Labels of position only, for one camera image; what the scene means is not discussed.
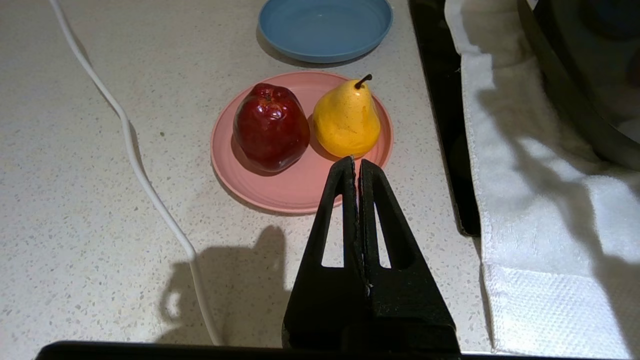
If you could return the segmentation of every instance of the cable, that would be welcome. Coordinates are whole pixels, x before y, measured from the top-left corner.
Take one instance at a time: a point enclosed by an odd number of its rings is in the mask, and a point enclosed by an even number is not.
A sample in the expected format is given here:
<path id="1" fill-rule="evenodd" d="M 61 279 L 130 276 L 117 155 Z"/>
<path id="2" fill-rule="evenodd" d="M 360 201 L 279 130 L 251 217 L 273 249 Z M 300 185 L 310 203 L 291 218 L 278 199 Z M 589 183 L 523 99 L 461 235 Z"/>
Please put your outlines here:
<path id="1" fill-rule="evenodd" d="M 187 253 L 187 257 L 189 258 L 189 266 L 191 267 L 191 275 L 193 276 L 193 284 L 195 285 L 196 297 L 198 299 L 198 303 L 200 304 L 200 311 L 202 312 L 202 318 L 204 319 L 204 324 L 207 327 L 207 332 L 209 333 L 209 337 L 213 342 L 213 345 L 222 345 L 222 338 L 218 334 L 217 330 L 213 326 L 213 320 L 211 320 L 211 314 L 209 313 L 209 305 L 207 303 L 207 298 L 205 296 L 204 288 L 202 286 L 202 281 L 200 280 L 200 268 L 198 267 L 198 261 L 196 258 L 196 250 L 193 248 L 189 239 L 184 235 L 182 229 L 176 224 L 175 220 L 164 206 L 163 202 L 160 200 L 156 191 L 149 183 L 149 180 L 145 176 L 142 168 L 140 167 L 140 163 L 136 157 L 136 153 L 134 151 L 133 141 L 131 139 L 131 129 L 129 128 L 129 119 L 127 118 L 127 114 L 124 112 L 124 109 L 118 104 L 118 101 L 111 95 L 109 90 L 107 90 L 106 86 L 102 83 L 98 75 L 96 75 L 89 62 L 86 60 L 74 37 L 71 34 L 71 30 L 69 29 L 69 24 L 65 18 L 62 9 L 60 8 L 60 4 L 58 4 L 58 0 L 49 0 L 51 6 L 53 7 L 53 11 L 56 13 L 56 17 L 58 18 L 58 22 L 60 23 L 60 27 L 62 28 L 62 32 L 65 34 L 65 38 L 71 50 L 74 52 L 80 64 L 84 67 L 86 72 L 89 74 L 95 85 L 100 89 L 100 91 L 104 94 L 104 97 L 107 101 L 113 106 L 113 108 L 118 113 L 120 120 L 122 121 L 122 133 L 124 134 L 125 145 L 127 147 L 127 155 L 129 156 L 129 162 L 131 162 L 131 166 L 133 167 L 133 172 L 136 173 L 136 177 L 142 185 L 142 188 L 151 199 L 151 202 L 156 207 L 156 209 L 160 212 L 160 215 L 169 226 L 171 231 L 175 234 L 175 237 L 178 239 L 182 247 L 184 247 L 184 251 Z"/>

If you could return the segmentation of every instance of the blue bowl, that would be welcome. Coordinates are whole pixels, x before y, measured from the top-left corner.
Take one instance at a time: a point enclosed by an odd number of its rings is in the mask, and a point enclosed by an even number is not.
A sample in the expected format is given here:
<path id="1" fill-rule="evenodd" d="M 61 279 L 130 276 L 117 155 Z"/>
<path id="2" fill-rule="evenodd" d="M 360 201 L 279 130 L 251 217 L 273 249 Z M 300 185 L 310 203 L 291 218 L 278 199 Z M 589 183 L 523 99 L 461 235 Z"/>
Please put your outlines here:
<path id="1" fill-rule="evenodd" d="M 286 56 L 336 63 L 378 46 L 392 22 L 386 0 L 269 0 L 260 11 L 259 28 Z"/>

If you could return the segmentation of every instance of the yellow pear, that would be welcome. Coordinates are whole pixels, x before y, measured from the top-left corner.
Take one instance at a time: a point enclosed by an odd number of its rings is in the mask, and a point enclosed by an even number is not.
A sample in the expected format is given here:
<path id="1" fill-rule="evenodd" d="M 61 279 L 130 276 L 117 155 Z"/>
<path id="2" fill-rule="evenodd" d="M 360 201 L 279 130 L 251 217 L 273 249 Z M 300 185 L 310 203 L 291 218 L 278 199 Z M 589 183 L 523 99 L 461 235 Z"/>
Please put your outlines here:
<path id="1" fill-rule="evenodd" d="M 380 120 L 371 97 L 371 74 L 349 80 L 326 93 L 314 108 L 314 130 L 320 145 L 339 158 L 356 158 L 371 150 L 380 135 Z"/>

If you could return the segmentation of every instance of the towel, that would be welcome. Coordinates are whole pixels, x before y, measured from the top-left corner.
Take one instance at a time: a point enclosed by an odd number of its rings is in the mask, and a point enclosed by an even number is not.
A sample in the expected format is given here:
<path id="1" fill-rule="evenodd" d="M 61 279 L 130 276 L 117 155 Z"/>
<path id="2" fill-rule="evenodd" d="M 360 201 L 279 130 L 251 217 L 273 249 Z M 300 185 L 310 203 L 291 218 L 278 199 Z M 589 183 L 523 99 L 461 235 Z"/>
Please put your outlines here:
<path id="1" fill-rule="evenodd" d="M 513 0 L 448 0 L 493 349 L 640 357 L 640 173 L 549 103 Z"/>

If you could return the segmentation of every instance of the speckled countertop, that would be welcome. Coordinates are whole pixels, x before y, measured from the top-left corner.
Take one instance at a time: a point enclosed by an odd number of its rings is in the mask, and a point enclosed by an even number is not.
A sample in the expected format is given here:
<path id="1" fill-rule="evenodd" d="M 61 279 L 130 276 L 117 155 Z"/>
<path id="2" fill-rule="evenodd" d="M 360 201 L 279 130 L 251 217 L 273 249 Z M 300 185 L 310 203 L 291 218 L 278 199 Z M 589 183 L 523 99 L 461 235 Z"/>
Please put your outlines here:
<path id="1" fill-rule="evenodd" d="M 304 69 L 257 41 L 263 1 L 64 0 L 95 70 L 135 127 L 144 167 L 194 243 L 231 345 L 280 345 L 313 216 L 277 216 L 216 180 L 209 135 L 232 96 Z M 406 1 L 364 58 L 321 70 L 372 72 L 396 130 L 386 168 L 458 326 L 489 351 L 479 258 L 460 236 Z M 0 358 L 56 340 L 207 344 L 185 255 L 127 161 L 120 121 L 43 0 L 0 3 Z M 340 209 L 333 214 L 338 224 Z M 332 227 L 330 238 L 340 229 Z M 339 262 L 338 243 L 328 244 Z"/>

